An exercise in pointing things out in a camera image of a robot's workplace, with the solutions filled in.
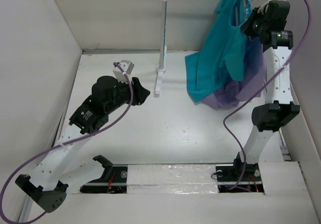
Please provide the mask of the teal t shirt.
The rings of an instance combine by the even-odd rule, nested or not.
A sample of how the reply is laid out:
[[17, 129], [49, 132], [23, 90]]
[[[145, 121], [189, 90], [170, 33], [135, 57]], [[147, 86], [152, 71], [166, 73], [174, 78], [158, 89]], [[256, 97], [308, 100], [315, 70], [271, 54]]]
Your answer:
[[187, 92], [194, 102], [209, 96], [228, 81], [242, 81], [247, 37], [235, 26], [237, 0], [221, 0], [217, 18], [201, 51], [185, 57]]

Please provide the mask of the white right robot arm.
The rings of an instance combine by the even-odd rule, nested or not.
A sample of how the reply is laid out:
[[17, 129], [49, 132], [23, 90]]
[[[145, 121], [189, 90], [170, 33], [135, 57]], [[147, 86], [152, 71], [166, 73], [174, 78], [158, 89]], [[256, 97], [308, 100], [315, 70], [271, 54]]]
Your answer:
[[300, 112], [293, 102], [290, 90], [288, 60], [293, 48], [293, 33], [285, 30], [290, 4], [286, 1], [269, 0], [255, 8], [241, 29], [246, 36], [258, 37], [263, 45], [267, 63], [265, 103], [253, 109], [253, 128], [250, 136], [233, 162], [230, 171], [237, 180], [244, 180], [258, 170], [259, 157], [280, 128], [287, 125]]

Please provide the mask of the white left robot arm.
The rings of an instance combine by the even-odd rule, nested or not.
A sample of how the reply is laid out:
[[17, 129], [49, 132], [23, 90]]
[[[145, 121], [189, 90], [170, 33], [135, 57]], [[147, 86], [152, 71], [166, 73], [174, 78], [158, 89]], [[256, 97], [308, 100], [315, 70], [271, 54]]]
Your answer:
[[91, 88], [91, 94], [76, 109], [53, 151], [50, 151], [30, 175], [19, 175], [15, 183], [46, 213], [57, 210], [68, 193], [98, 179], [111, 178], [113, 164], [98, 155], [71, 172], [65, 169], [80, 149], [108, 122], [109, 115], [126, 104], [141, 105], [150, 95], [137, 77], [129, 84], [112, 76], [102, 76]]

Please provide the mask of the purple t shirt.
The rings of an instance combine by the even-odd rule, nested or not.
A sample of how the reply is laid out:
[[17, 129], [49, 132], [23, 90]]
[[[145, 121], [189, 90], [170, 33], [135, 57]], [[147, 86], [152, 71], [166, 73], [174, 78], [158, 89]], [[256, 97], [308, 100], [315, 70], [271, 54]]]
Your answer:
[[263, 86], [267, 64], [263, 56], [263, 45], [259, 38], [247, 40], [244, 65], [244, 80], [230, 80], [201, 102], [212, 108], [231, 109], [237, 107], [240, 102], [247, 101]]

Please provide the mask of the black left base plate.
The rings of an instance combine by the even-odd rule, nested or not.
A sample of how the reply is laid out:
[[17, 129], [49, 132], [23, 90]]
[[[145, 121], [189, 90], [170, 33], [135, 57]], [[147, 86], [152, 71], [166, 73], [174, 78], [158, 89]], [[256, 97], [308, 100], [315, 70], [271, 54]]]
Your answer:
[[98, 179], [87, 182], [80, 188], [85, 194], [125, 194], [127, 193], [128, 165], [114, 165], [102, 155], [95, 156], [104, 168]]

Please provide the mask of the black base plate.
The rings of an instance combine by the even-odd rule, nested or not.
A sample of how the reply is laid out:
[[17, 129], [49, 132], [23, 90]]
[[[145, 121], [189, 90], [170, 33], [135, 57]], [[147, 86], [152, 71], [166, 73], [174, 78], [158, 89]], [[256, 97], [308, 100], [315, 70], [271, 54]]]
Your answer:
[[220, 164], [215, 166], [215, 171], [211, 177], [217, 181], [219, 193], [263, 193], [264, 187], [258, 165], [246, 165], [246, 170], [242, 173], [235, 170], [232, 164]]
[[98, 179], [87, 182], [80, 188], [85, 194], [125, 194], [127, 193], [128, 165], [114, 165], [102, 155], [95, 156], [104, 168]]

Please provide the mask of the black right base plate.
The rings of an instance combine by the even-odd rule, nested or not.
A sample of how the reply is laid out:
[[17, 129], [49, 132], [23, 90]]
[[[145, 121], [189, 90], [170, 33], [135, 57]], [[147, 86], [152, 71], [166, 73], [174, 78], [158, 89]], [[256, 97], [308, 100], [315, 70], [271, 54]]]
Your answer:
[[217, 181], [219, 193], [263, 193], [264, 187], [258, 165], [246, 165], [246, 170], [242, 173], [235, 170], [232, 164], [220, 164], [215, 166], [215, 171], [211, 177]]

